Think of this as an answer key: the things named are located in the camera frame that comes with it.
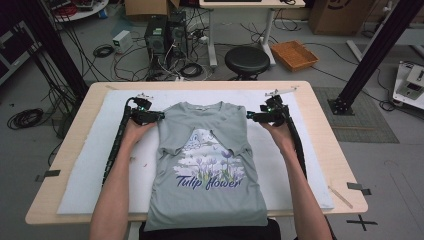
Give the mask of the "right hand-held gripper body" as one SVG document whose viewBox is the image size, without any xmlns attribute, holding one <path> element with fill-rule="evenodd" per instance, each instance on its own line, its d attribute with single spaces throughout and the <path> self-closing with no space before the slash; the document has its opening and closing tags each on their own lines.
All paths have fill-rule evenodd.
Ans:
<svg viewBox="0 0 424 240">
<path fill-rule="evenodd" d="M 293 125 L 289 107 L 283 103 L 281 98 L 281 95 L 286 93 L 289 93 L 289 90 L 274 90 L 266 93 L 269 99 L 260 106 L 261 112 L 255 114 L 255 121 L 259 123 L 273 122 L 275 126 L 281 126 L 283 123 Z"/>
</svg>

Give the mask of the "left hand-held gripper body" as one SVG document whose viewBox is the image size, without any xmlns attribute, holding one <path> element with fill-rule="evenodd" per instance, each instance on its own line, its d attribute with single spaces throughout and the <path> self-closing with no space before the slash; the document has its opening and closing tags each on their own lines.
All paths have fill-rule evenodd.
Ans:
<svg viewBox="0 0 424 240">
<path fill-rule="evenodd" d="M 155 113 L 149 111 L 152 103 L 143 94 L 139 94 L 133 98 L 136 107 L 131 109 L 130 117 L 138 125 L 145 125 L 157 121 Z"/>
</svg>

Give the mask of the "grey printed t-shirt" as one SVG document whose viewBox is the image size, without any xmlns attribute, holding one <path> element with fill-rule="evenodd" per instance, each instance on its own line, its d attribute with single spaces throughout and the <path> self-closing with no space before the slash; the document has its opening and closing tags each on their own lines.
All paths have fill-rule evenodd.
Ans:
<svg viewBox="0 0 424 240">
<path fill-rule="evenodd" d="M 180 102 L 164 114 L 146 229 L 266 225 L 245 108 Z"/>
</svg>

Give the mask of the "person's left hand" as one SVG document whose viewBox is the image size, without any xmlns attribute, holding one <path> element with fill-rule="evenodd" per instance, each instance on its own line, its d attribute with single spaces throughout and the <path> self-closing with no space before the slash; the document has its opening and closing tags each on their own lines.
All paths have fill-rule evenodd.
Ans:
<svg viewBox="0 0 424 240">
<path fill-rule="evenodd" d="M 155 126 L 155 123 L 139 125 L 133 120 L 129 120 L 124 131 L 122 143 L 125 146 L 134 146 L 150 129 Z"/>
</svg>

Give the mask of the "person's right hand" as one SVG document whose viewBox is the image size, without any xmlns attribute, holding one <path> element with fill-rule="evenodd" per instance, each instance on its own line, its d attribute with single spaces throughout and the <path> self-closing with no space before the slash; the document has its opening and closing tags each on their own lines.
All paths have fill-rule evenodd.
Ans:
<svg viewBox="0 0 424 240">
<path fill-rule="evenodd" d="M 261 126 L 270 133 L 272 139 L 282 153 L 295 151 L 294 141 L 286 124 L 273 126 L 269 123 L 261 123 Z"/>
</svg>

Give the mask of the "black round stool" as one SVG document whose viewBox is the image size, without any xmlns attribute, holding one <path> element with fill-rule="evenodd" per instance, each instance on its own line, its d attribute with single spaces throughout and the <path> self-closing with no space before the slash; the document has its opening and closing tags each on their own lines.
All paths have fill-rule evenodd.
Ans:
<svg viewBox="0 0 424 240">
<path fill-rule="evenodd" d="M 225 65 L 236 74 L 232 80 L 256 80 L 270 67 L 269 56 L 262 50 L 251 46 L 239 46 L 229 50 Z"/>
</svg>

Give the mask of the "white foam mat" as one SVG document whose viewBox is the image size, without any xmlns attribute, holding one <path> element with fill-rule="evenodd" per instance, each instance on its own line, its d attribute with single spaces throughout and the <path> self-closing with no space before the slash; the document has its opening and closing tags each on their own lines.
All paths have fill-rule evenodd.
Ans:
<svg viewBox="0 0 424 240">
<path fill-rule="evenodd" d="M 271 95 L 270 90 L 111 90 L 86 137 L 85 143 L 68 179 L 58 207 L 59 214 L 90 214 L 101 190 L 104 170 L 115 140 L 124 107 L 133 106 L 132 97 L 140 96 L 153 103 L 152 108 L 163 111 L 179 103 L 211 105 L 220 101 L 241 105 L 258 111 Z M 309 185 L 323 210 L 332 210 L 335 204 L 328 190 L 324 174 L 313 149 L 299 103 L 292 90 L 284 89 L 283 102 L 288 105 L 303 146 Z M 279 150 L 271 136 L 259 124 L 244 119 L 248 142 L 253 148 L 253 160 L 259 176 L 259 185 L 270 212 L 292 208 L 287 171 Z M 149 131 L 134 149 L 135 160 L 130 163 L 130 212 L 145 214 L 149 209 L 152 183 L 156 176 L 159 135 L 156 128 Z M 180 170 L 174 174 L 177 184 L 189 189 L 228 187 L 230 183 L 211 175 L 222 174 L 233 179 L 241 176 L 224 150 L 215 157 L 206 155 L 184 157 Z"/>
</svg>

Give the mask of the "light wooden table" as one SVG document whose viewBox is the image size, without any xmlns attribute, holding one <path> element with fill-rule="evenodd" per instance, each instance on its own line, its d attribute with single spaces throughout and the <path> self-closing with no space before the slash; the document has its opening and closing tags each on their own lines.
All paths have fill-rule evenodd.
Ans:
<svg viewBox="0 0 424 240">
<path fill-rule="evenodd" d="M 292 90 L 306 124 L 308 135 L 328 186 L 336 189 L 352 205 L 347 207 L 329 189 L 335 204 L 324 214 L 357 214 L 368 210 L 362 193 L 351 190 L 347 182 L 357 182 L 339 146 L 326 116 L 306 81 L 186 81 L 186 82 L 111 82 L 91 85 L 83 103 L 64 138 L 49 170 L 61 170 L 56 177 L 44 179 L 25 217 L 27 224 L 89 223 L 91 214 L 59 214 L 58 207 L 64 196 L 68 179 L 79 156 L 86 137 L 94 123 L 106 94 L 111 90 Z M 268 210 L 268 216 L 289 216 L 288 211 Z M 129 221 L 145 221 L 145 214 L 129 214 Z"/>
</svg>

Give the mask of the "black computer tower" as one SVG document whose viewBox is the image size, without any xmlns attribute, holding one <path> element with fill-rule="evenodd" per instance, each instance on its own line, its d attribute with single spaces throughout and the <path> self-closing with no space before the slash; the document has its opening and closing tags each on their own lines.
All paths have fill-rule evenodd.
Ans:
<svg viewBox="0 0 424 240">
<path fill-rule="evenodd" d="M 164 57 L 168 47 L 167 17 L 154 15 L 150 18 L 144 34 L 150 58 Z"/>
<path fill-rule="evenodd" d="M 170 52 L 175 58 L 185 58 L 188 53 L 186 12 L 174 11 L 168 18 Z"/>
</svg>

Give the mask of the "small white box device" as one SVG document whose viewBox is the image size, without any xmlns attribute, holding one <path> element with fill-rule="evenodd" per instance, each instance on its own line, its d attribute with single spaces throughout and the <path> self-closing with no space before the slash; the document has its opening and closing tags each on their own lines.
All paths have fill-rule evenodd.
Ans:
<svg viewBox="0 0 424 240">
<path fill-rule="evenodd" d="M 122 30 L 118 35 L 116 35 L 112 42 L 115 46 L 117 53 L 125 53 L 130 47 L 133 46 L 133 40 L 131 33 L 127 30 Z"/>
</svg>

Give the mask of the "grey floor mat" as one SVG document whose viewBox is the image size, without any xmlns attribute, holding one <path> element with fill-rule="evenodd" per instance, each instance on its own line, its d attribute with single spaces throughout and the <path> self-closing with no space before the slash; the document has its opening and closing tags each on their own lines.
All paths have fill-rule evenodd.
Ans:
<svg viewBox="0 0 424 240">
<path fill-rule="evenodd" d="M 339 142 L 398 143 L 396 135 L 376 104 L 365 93 L 360 93 L 351 106 L 352 113 L 336 115 L 329 101 L 341 92 L 337 87 L 314 87 L 313 91 Z"/>
</svg>

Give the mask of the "thin wooden stick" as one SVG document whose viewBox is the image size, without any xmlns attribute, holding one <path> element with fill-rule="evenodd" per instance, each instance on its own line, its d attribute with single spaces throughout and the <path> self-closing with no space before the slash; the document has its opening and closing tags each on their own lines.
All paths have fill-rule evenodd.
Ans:
<svg viewBox="0 0 424 240">
<path fill-rule="evenodd" d="M 353 205 L 345 198 L 343 197 L 336 189 L 332 188 L 331 186 L 328 186 L 328 189 L 338 198 L 340 199 L 347 207 L 350 209 L 353 209 Z"/>
</svg>

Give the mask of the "open cardboard box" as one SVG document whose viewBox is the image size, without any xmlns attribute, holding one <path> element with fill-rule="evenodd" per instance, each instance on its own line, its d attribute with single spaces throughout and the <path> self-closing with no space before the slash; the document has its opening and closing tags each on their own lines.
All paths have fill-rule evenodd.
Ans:
<svg viewBox="0 0 424 240">
<path fill-rule="evenodd" d="M 168 15 L 179 5 L 180 0 L 125 0 L 125 10 L 128 16 Z"/>
</svg>

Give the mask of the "black tape strip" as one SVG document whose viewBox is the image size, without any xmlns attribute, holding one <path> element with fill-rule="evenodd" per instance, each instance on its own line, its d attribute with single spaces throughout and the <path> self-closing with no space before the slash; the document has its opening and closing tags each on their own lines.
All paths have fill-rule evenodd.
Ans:
<svg viewBox="0 0 424 240">
<path fill-rule="evenodd" d="M 347 187 L 351 190 L 360 191 L 364 196 L 372 195 L 371 190 L 369 188 L 364 188 L 362 184 L 359 183 L 347 182 Z"/>
<path fill-rule="evenodd" d="M 48 170 L 45 171 L 41 175 L 37 175 L 35 178 L 35 182 L 43 182 L 45 178 L 47 177 L 56 177 L 60 175 L 61 170 Z"/>
</svg>

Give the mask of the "white desk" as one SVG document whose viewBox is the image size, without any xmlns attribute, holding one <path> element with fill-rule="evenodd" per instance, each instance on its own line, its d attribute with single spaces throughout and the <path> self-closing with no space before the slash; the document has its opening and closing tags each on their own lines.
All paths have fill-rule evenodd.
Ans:
<svg viewBox="0 0 424 240">
<path fill-rule="evenodd" d="M 304 0 L 199 0 L 201 8 L 208 13 L 209 36 L 207 43 L 209 65 L 218 66 L 215 51 L 215 24 L 218 17 L 228 18 L 230 23 L 253 23 L 263 20 L 266 24 L 265 33 L 259 38 L 262 50 L 268 55 L 270 64 L 276 65 L 269 46 L 272 22 L 275 11 L 279 9 L 300 9 L 305 6 Z"/>
</svg>

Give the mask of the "round white table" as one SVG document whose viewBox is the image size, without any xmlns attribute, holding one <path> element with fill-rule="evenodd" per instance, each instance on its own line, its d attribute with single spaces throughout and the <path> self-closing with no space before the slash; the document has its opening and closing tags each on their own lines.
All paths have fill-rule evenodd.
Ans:
<svg viewBox="0 0 424 240">
<path fill-rule="evenodd" d="M 93 6 L 89 10 L 77 9 L 73 15 L 68 15 L 68 16 L 59 16 L 54 14 L 53 19 L 55 22 L 59 22 L 59 23 L 83 19 L 83 18 L 99 13 L 101 10 L 103 10 L 107 6 L 108 3 L 109 3 L 109 0 L 93 0 Z"/>
</svg>

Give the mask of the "person's dark clothing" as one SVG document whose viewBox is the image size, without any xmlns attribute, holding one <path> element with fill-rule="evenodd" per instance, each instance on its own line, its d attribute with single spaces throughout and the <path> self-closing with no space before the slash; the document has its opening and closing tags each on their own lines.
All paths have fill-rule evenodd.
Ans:
<svg viewBox="0 0 424 240">
<path fill-rule="evenodd" d="M 210 228 L 167 229 L 147 231 L 146 223 L 139 228 L 139 240 L 281 240 L 275 220 L 266 226 L 231 226 Z"/>
</svg>

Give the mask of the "large cardboard box with logo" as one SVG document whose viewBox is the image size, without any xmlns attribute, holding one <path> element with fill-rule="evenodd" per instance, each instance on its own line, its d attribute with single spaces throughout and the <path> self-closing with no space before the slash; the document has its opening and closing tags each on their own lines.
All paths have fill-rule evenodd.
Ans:
<svg viewBox="0 0 424 240">
<path fill-rule="evenodd" d="M 356 35 L 377 0 L 315 0 L 308 19 L 317 35 Z"/>
</svg>

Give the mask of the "black tape cross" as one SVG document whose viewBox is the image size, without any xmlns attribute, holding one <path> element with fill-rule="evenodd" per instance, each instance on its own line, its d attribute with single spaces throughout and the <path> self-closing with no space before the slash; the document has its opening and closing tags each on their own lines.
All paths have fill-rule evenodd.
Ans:
<svg viewBox="0 0 424 240">
<path fill-rule="evenodd" d="M 371 225 L 371 226 L 377 226 L 378 223 L 375 221 L 368 221 L 365 220 L 360 214 L 358 214 L 358 218 L 357 219 L 348 219 L 347 220 L 348 224 L 357 224 L 360 225 L 362 227 L 363 231 L 367 231 L 367 226 Z"/>
</svg>

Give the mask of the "white machine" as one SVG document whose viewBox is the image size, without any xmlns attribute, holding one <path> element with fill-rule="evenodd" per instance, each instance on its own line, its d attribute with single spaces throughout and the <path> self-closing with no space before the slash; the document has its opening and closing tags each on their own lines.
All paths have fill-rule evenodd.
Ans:
<svg viewBox="0 0 424 240">
<path fill-rule="evenodd" d="M 396 104 L 408 104 L 424 110 L 424 66 L 401 61 L 392 97 Z"/>
</svg>

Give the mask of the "grey metal rack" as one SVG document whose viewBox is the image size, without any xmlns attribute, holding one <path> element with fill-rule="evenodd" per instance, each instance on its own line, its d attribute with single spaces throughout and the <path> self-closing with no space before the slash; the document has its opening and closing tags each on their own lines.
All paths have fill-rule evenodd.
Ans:
<svg viewBox="0 0 424 240">
<path fill-rule="evenodd" d="M 0 85 L 8 80 L 40 48 L 24 21 L 0 28 Z"/>
</svg>

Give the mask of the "black aluminium post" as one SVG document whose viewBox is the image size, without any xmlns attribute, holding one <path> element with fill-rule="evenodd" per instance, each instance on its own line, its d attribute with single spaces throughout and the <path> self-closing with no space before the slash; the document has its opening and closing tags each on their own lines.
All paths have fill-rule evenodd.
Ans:
<svg viewBox="0 0 424 240">
<path fill-rule="evenodd" d="M 38 38 L 57 69 L 71 88 L 77 102 L 82 102 L 89 90 L 76 65 L 54 29 L 38 0 L 16 0 L 17 9 Z"/>
<path fill-rule="evenodd" d="M 399 0 L 336 99 L 328 104 L 334 115 L 351 115 L 352 104 L 377 67 L 424 6 L 424 0 Z"/>
</svg>

